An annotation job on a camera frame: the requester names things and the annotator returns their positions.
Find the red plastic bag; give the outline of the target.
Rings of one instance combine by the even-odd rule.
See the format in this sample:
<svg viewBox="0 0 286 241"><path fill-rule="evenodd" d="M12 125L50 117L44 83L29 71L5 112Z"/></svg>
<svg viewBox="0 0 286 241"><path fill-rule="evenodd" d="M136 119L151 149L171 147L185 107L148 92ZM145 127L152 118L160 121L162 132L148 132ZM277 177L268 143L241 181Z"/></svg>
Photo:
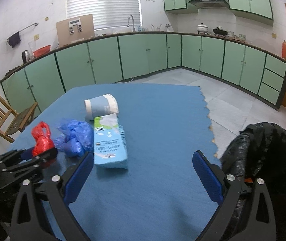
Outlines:
<svg viewBox="0 0 286 241"><path fill-rule="evenodd" d="M32 150L33 157L54 148L54 142L51 139L51 130L47 123L41 121L32 129L31 135L36 142L36 145Z"/></svg>

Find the blue plastic bag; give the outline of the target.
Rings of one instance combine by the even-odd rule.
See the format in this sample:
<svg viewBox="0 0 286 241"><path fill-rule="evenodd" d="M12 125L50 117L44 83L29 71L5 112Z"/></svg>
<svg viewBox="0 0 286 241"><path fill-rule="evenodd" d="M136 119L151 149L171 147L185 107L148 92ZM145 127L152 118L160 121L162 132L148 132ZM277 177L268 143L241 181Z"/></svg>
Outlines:
<svg viewBox="0 0 286 241"><path fill-rule="evenodd" d="M93 151L94 131L87 122L62 119L57 130L60 134L53 140L54 145L66 156L82 157L86 152Z"/></svg>

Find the milk carton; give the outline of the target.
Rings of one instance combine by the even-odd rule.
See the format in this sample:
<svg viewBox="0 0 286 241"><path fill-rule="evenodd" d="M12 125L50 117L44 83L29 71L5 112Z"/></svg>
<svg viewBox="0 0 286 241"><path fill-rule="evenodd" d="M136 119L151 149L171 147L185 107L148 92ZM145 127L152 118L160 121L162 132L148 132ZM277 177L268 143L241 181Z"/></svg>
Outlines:
<svg viewBox="0 0 286 241"><path fill-rule="evenodd" d="M125 133L116 114L94 119L94 164L108 169L127 169Z"/></svg>

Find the blue white paper cup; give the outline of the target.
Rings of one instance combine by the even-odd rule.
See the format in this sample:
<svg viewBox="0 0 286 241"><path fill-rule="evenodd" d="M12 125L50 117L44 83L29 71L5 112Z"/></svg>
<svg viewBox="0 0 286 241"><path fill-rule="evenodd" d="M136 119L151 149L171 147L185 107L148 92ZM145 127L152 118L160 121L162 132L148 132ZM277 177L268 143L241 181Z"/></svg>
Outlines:
<svg viewBox="0 0 286 241"><path fill-rule="evenodd" d="M99 116L119 113L118 103L112 94L105 94L85 100L84 104L86 121L92 121Z"/></svg>

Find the black trash bin bag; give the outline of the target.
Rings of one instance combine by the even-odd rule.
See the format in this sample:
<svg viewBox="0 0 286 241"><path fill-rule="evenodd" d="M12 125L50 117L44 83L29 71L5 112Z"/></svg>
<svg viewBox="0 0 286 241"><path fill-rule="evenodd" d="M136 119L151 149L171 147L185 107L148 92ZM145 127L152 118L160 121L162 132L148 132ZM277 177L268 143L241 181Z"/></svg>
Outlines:
<svg viewBox="0 0 286 241"><path fill-rule="evenodd" d="M274 123L249 124L229 144L220 161L226 174L266 182L277 240L286 240L286 130Z"/></svg>

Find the green lower kitchen cabinets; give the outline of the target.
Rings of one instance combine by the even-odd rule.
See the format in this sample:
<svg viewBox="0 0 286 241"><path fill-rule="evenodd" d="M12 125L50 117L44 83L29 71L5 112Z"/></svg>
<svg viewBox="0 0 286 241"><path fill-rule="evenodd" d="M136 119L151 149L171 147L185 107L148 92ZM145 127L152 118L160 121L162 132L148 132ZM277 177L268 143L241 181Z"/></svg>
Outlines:
<svg viewBox="0 0 286 241"><path fill-rule="evenodd" d="M9 71L0 80L17 111L44 111L75 87L126 81L186 68L222 81L279 109L286 60L227 38L183 33L130 33L66 45Z"/></svg>

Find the wooden chair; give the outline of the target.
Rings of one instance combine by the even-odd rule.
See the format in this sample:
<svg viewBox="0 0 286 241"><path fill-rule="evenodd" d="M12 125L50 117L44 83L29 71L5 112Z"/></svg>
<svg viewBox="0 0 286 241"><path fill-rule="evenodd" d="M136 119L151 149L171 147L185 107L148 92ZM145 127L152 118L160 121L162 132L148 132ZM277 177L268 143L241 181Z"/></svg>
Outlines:
<svg viewBox="0 0 286 241"><path fill-rule="evenodd" d="M12 135L23 132L34 120L37 107L38 103L35 102L22 112L18 112L0 95L0 136L13 143L15 140Z"/></svg>

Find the blue foam table mat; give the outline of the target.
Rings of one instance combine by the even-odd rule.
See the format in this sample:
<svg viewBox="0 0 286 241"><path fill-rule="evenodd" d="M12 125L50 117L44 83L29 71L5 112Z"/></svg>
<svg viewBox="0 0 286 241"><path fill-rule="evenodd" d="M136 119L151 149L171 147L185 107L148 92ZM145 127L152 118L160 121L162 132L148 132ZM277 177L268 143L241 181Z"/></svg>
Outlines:
<svg viewBox="0 0 286 241"><path fill-rule="evenodd" d="M70 209L91 240L195 240L216 210L192 166L197 150L215 158L199 87L150 83L73 88L35 120L52 137L62 119L85 119L85 100L112 94L125 132L128 167L94 167Z"/></svg>

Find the electric kettle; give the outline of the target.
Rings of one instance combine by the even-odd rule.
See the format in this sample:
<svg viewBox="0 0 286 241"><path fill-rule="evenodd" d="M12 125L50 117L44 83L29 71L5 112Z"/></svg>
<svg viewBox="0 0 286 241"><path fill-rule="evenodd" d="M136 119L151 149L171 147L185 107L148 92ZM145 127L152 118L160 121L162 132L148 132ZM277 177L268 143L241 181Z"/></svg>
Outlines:
<svg viewBox="0 0 286 241"><path fill-rule="evenodd" d="M26 64L31 61L31 55L28 50L22 52L23 64Z"/></svg>

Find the red basin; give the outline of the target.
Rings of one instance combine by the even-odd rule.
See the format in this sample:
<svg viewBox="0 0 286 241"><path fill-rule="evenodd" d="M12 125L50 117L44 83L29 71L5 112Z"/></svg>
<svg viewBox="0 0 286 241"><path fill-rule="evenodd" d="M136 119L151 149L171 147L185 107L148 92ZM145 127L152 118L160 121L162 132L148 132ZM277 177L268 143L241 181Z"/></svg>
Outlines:
<svg viewBox="0 0 286 241"><path fill-rule="evenodd" d="M51 45L47 45L47 46L44 46L44 47L39 48L38 50L34 51L34 52L33 52L33 55L34 55L36 58L38 58L38 57L40 57L40 56L43 56L43 55L49 53L50 50L51 50Z"/></svg>

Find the dark hanging towel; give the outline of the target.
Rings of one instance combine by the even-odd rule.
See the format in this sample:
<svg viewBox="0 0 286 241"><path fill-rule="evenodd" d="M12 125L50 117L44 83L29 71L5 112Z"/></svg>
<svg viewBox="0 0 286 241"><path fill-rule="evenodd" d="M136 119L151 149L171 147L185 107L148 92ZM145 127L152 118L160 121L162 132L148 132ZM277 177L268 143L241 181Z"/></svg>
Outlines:
<svg viewBox="0 0 286 241"><path fill-rule="evenodd" d="M14 33L12 36L10 36L7 39L7 42L11 48L15 48L19 43L21 42L20 34L19 32Z"/></svg>

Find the brown cardboard box on counter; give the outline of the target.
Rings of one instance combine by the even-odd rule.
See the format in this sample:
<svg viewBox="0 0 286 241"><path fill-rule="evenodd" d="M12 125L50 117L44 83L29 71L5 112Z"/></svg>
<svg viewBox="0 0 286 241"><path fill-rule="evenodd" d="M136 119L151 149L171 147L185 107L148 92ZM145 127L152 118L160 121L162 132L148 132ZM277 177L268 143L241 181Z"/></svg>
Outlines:
<svg viewBox="0 0 286 241"><path fill-rule="evenodd" d="M95 36L92 14L59 21L56 23L56 28L59 47Z"/></svg>

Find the red thermos bottle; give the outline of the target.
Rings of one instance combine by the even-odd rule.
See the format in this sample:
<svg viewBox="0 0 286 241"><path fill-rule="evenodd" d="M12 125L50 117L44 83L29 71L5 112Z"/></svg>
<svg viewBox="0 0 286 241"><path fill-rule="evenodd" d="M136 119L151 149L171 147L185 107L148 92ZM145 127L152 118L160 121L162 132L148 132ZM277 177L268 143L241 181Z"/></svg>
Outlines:
<svg viewBox="0 0 286 241"><path fill-rule="evenodd" d="M281 57L283 59L286 59L286 40L284 40L282 43L282 55L281 55Z"/></svg>

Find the black wok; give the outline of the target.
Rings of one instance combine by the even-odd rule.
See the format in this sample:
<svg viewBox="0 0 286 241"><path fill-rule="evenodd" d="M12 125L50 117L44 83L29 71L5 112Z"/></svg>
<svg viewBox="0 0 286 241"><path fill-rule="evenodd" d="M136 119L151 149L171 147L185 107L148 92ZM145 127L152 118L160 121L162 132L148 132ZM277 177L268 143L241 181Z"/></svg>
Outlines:
<svg viewBox="0 0 286 241"><path fill-rule="evenodd" d="M214 36L216 37L226 37L228 35L228 31L224 30L221 26L213 29Z"/></svg>

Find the white cooking pot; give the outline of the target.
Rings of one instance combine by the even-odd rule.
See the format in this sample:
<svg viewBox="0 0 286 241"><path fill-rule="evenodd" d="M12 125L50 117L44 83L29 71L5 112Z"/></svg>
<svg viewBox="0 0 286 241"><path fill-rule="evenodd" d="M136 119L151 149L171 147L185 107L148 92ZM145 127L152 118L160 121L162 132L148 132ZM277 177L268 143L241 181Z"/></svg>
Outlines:
<svg viewBox="0 0 286 241"><path fill-rule="evenodd" d="M198 33L198 34L208 35L208 34L209 34L209 28L208 28L208 26L206 26L206 25L203 24L203 23L197 25L197 33Z"/></svg>

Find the chrome sink faucet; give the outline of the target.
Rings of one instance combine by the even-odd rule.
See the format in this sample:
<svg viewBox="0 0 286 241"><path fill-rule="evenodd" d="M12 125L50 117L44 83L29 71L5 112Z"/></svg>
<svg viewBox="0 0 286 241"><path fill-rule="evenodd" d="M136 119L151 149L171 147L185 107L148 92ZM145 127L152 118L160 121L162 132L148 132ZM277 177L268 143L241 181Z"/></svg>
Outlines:
<svg viewBox="0 0 286 241"><path fill-rule="evenodd" d="M128 23L127 23L127 27L131 27L131 31L134 33L136 32L135 30L135 21L134 21L134 17L130 14L128 16Z"/></svg>

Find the range hood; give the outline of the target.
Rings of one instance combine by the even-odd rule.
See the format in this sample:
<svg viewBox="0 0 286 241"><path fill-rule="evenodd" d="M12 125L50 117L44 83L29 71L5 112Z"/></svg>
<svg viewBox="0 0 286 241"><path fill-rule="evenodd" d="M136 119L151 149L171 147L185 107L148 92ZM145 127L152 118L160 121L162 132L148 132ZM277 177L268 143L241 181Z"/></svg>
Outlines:
<svg viewBox="0 0 286 241"><path fill-rule="evenodd" d="M199 9L209 8L228 8L229 4L225 0L191 0L190 4L196 6Z"/></svg>

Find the white window blind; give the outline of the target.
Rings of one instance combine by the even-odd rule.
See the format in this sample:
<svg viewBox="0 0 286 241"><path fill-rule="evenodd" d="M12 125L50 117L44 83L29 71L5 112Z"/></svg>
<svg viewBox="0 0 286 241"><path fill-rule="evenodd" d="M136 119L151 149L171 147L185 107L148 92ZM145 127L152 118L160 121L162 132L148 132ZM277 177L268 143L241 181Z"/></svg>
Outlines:
<svg viewBox="0 0 286 241"><path fill-rule="evenodd" d="M68 18L89 14L95 30L141 24L140 0L66 0Z"/></svg>

